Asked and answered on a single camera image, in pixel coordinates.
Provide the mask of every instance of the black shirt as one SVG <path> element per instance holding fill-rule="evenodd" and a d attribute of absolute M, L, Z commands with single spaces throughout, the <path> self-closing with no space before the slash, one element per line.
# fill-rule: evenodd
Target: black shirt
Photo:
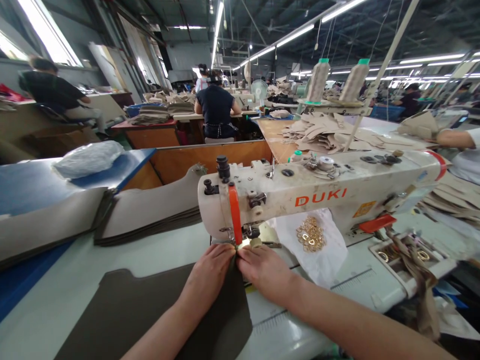
<path fill-rule="evenodd" d="M 205 123 L 209 125 L 220 125 L 230 123 L 230 110 L 235 98 L 228 91 L 217 85 L 210 85 L 196 95 L 201 105 Z"/>
<path fill-rule="evenodd" d="M 417 113 L 417 108 L 419 107 L 419 102 L 417 99 L 420 99 L 419 91 L 414 91 L 408 94 L 405 94 L 404 97 L 400 99 L 401 107 L 404 107 L 405 110 L 400 114 L 402 118 L 409 118 Z"/>
<path fill-rule="evenodd" d="M 65 109 L 80 106 L 78 99 L 85 94 L 61 77 L 40 71 L 22 71 L 19 73 L 20 88 L 29 92 L 37 103 L 57 104 Z"/>

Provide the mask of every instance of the cardboard box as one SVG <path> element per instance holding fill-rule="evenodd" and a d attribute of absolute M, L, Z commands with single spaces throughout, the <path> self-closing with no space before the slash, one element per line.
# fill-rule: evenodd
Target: cardboard box
<path fill-rule="evenodd" d="M 99 143 L 100 139 L 89 126 L 59 125 L 35 131 L 25 137 L 42 158 L 59 158 L 82 145 Z"/>

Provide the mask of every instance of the gray leather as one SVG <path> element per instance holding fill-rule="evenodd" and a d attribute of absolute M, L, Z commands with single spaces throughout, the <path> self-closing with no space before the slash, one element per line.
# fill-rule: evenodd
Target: gray leather
<path fill-rule="evenodd" d="M 0 271 L 98 226 L 113 194 L 107 187 L 74 193 L 40 210 L 0 221 Z"/>
<path fill-rule="evenodd" d="M 234 360 L 252 333 L 242 274 L 234 265 L 211 309 L 176 357 Z M 105 274 L 55 360 L 120 359 L 179 298 L 194 264 L 143 278 Z"/>

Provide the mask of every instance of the clear plastic bag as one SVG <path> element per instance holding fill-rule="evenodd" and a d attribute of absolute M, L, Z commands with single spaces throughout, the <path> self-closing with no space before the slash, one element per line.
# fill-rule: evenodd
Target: clear plastic bag
<path fill-rule="evenodd" d="M 124 152 L 116 141 L 95 142 L 68 152 L 52 167 L 65 179 L 83 178 L 110 169 Z"/>

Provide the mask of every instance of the plastic bag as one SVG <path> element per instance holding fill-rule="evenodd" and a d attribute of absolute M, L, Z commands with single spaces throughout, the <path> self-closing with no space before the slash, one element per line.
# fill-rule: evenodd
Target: plastic bag
<path fill-rule="evenodd" d="M 68 152 L 52 167 L 65 179 L 83 178 L 110 169 L 123 152 L 124 148 L 116 141 L 91 143 Z"/>
<path fill-rule="evenodd" d="M 317 252 L 305 252 L 297 239 L 297 228 L 308 216 L 314 217 L 323 229 L 325 246 Z M 276 230 L 278 240 L 295 255 L 298 263 L 315 284 L 330 289 L 335 276 L 348 255 L 345 240 L 328 208 L 272 218 L 266 223 Z"/>

